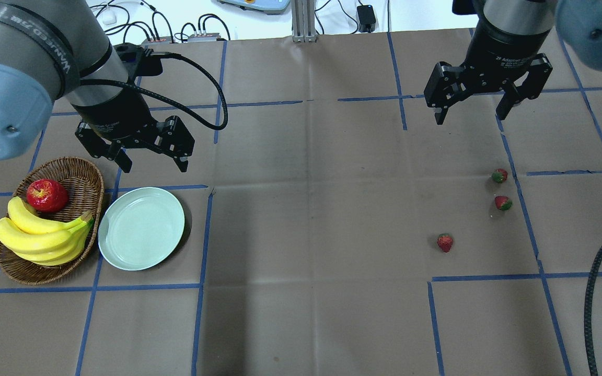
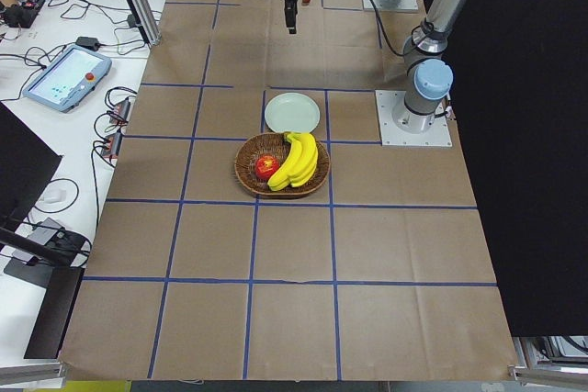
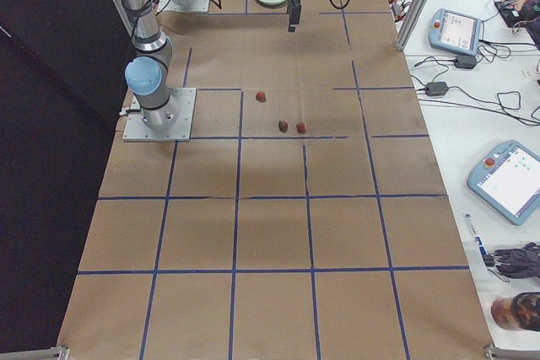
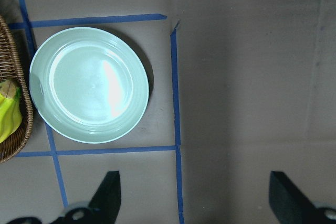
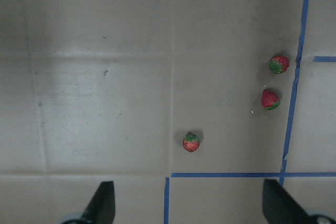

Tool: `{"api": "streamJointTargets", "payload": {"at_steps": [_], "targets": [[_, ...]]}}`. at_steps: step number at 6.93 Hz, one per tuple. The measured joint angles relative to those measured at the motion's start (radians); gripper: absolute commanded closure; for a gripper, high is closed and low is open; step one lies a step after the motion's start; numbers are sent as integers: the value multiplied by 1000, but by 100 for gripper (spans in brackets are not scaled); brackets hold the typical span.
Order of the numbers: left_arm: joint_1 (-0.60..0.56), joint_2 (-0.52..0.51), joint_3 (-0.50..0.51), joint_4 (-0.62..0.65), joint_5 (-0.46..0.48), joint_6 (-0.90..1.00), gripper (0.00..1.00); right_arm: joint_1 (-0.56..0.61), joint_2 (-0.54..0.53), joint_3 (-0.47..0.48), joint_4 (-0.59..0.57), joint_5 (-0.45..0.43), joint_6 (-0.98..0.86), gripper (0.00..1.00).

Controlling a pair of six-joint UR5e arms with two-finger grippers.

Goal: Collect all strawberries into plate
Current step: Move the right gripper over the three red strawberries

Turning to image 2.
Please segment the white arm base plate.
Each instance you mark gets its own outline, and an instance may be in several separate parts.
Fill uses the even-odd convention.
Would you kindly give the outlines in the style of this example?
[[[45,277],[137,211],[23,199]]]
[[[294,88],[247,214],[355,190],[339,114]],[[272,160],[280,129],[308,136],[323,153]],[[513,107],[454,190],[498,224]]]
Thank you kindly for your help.
[[[404,103],[404,91],[376,90],[379,133],[383,146],[450,148],[453,143],[447,119],[437,118],[443,110],[437,106],[431,116],[418,116]]]

